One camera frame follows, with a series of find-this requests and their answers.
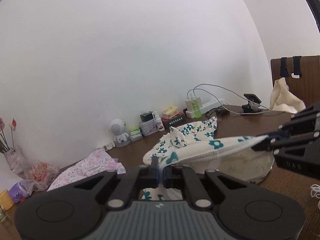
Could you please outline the white teal floral garment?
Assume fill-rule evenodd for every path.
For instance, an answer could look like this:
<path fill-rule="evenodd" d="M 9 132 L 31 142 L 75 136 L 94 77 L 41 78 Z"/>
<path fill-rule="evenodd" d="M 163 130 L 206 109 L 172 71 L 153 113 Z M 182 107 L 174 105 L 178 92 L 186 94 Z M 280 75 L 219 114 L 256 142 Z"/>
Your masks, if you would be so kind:
<path fill-rule="evenodd" d="M 266 150 L 253 149 L 266 137 L 241 135 L 215 138 L 217 118 L 171 127 L 143 157 L 145 165 L 158 158 L 160 169 L 182 165 L 203 174 L 207 169 L 219 170 L 231 177 L 259 183 L 271 171 L 274 157 Z"/>

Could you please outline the cream cloth bag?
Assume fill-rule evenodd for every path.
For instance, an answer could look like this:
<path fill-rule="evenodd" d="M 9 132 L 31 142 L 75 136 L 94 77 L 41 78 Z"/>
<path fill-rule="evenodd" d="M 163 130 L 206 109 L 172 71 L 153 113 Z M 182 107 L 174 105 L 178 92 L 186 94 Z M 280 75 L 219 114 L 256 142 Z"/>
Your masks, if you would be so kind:
<path fill-rule="evenodd" d="M 284 77 L 274 82 L 270 96 L 270 110 L 296 114 L 306 109 L 305 103 L 289 91 Z"/>

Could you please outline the pink floral baby garment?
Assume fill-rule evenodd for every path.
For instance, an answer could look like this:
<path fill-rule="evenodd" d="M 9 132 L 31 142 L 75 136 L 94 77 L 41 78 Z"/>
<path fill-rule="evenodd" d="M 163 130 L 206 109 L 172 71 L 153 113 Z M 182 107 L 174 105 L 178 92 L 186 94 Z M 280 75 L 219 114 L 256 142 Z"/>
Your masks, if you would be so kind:
<path fill-rule="evenodd" d="M 116 159 L 113 159 L 103 149 L 98 149 L 92 152 L 87 158 L 79 161 L 74 166 L 71 166 L 63 171 L 52 182 L 48 191 L 60 188 L 107 170 L 116 170 L 117 174 L 126 173 L 125 167 L 122 165 L 122 163 Z"/>

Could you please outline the small green white box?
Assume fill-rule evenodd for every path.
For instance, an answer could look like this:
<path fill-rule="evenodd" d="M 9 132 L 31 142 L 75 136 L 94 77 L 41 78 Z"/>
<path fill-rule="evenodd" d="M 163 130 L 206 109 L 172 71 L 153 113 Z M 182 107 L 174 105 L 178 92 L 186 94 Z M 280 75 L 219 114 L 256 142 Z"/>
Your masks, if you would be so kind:
<path fill-rule="evenodd" d="M 130 129 L 130 139 L 132 142 L 142 139 L 143 135 L 139 127 Z"/>

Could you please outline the grey patterned tin box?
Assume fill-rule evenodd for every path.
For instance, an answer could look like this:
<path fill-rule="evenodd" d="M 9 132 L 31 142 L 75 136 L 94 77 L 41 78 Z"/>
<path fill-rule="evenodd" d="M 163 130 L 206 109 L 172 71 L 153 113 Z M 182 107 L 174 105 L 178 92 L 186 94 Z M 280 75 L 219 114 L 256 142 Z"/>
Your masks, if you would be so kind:
<path fill-rule="evenodd" d="M 155 123 L 155 121 L 152 119 L 152 120 L 149 120 L 147 122 L 141 122 L 139 124 L 139 128 L 141 130 L 141 133 L 144 137 L 146 136 L 149 136 L 153 133 L 156 133 L 158 132 L 158 128 L 157 128 L 157 125 Z"/>

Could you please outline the white small spray bottle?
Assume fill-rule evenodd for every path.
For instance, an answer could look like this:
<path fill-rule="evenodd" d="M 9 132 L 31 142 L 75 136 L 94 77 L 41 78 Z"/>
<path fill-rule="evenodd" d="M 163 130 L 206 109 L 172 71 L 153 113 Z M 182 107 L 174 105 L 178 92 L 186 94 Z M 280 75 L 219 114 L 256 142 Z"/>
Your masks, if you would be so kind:
<path fill-rule="evenodd" d="M 155 120 L 155 124 L 156 124 L 158 130 L 160 132 L 163 132 L 165 130 L 165 128 L 164 128 L 163 122 L 157 112 L 153 112 L 153 118 Z"/>

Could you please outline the phone on black stand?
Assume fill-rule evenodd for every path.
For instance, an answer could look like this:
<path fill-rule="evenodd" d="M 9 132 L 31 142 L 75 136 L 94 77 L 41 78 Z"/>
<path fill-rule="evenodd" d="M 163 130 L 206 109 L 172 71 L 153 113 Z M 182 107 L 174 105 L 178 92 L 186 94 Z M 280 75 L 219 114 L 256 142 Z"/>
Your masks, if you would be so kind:
<path fill-rule="evenodd" d="M 255 94 L 244 94 L 244 98 L 247 100 L 247 104 L 242 105 L 244 113 L 258 113 L 261 111 L 261 100 Z"/>

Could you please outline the black tissue box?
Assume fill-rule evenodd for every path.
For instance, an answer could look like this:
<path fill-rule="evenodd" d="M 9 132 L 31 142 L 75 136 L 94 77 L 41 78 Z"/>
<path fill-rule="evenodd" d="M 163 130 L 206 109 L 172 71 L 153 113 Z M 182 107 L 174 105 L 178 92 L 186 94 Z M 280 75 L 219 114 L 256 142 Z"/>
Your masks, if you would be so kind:
<path fill-rule="evenodd" d="M 184 113 L 178 113 L 178 115 L 173 116 L 170 119 L 166 118 L 161 118 L 164 128 L 169 129 L 171 126 L 177 127 L 180 124 L 184 123 L 186 120 L 185 114 Z"/>

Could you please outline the green spray bottle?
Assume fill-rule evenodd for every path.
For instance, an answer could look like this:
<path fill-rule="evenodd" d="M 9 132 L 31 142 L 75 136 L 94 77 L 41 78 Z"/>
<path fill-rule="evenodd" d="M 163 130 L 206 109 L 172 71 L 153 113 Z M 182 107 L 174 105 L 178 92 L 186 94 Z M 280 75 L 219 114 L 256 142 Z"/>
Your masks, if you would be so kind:
<path fill-rule="evenodd" d="M 193 113 L 195 118 L 201 118 L 202 114 L 201 114 L 199 102 L 194 94 L 191 96 L 191 104 L 193 107 Z"/>

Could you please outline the white power strip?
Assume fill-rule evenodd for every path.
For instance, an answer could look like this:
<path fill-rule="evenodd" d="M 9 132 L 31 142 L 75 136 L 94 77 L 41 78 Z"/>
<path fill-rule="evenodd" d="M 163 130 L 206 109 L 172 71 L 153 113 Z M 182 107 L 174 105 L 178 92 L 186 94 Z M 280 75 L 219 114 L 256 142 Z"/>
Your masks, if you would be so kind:
<path fill-rule="evenodd" d="M 223 99 L 218 99 L 218 100 L 212 100 L 212 101 L 208 101 L 205 103 L 202 103 L 200 98 L 196 98 L 199 107 L 200 107 L 200 112 L 202 115 L 206 114 L 208 111 L 211 111 L 214 108 L 220 107 L 221 105 L 225 104 L 225 101 Z M 185 111 L 185 115 L 188 118 L 194 119 L 195 118 L 195 114 L 192 108 L 192 104 L 190 100 L 186 100 L 185 101 L 187 110 Z"/>

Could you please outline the pink dried flower bundle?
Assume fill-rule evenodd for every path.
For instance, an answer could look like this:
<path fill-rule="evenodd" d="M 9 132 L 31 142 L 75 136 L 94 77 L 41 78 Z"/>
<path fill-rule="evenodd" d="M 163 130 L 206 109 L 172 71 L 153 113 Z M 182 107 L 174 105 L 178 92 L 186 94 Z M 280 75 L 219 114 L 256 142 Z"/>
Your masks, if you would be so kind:
<path fill-rule="evenodd" d="M 55 165 L 39 162 L 31 168 L 29 174 L 34 182 L 34 190 L 45 191 L 60 174 L 60 169 Z"/>

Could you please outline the purple tissue packet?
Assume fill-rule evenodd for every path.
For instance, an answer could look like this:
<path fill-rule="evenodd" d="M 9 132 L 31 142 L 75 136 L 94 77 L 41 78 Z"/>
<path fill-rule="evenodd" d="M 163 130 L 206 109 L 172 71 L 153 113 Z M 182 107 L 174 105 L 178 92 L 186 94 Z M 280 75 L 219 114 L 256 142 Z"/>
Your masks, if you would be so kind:
<path fill-rule="evenodd" d="M 21 180 L 14 184 L 9 190 L 9 196 L 15 204 L 29 198 L 33 192 L 33 182 L 31 180 Z"/>

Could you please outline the vase with dried roses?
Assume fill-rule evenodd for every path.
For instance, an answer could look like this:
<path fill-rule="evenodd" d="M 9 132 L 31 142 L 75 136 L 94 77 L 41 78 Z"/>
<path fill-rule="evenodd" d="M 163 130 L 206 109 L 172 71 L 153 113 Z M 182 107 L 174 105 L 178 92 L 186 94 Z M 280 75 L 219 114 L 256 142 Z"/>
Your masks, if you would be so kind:
<path fill-rule="evenodd" d="M 15 145 L 14 143 L 14 132 L 17 127 L 17 122 L 15 119 L 12 120 L 9 127 L 11 131 L 11 147 L 9 146 L 9 143 L 5 137 L 5 123 L 1 118 L 1 153 L 4 155 L 10 170 L 20 178 L 27 179 L 29 164 L 19 146 Z"/>

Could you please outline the yellow cup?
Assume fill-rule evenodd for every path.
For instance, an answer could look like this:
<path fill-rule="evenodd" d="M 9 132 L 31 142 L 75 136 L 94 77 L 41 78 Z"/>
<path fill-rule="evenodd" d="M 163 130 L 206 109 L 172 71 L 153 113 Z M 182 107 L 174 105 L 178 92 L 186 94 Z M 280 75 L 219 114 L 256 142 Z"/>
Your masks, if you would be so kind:
<path fill-rule="evenodd" d="M 4 210 L 9 210 L 13 207 L 14 201 L 10 197 L 8 190 L 4 190 L 0 193 L 0 205 Z"/>

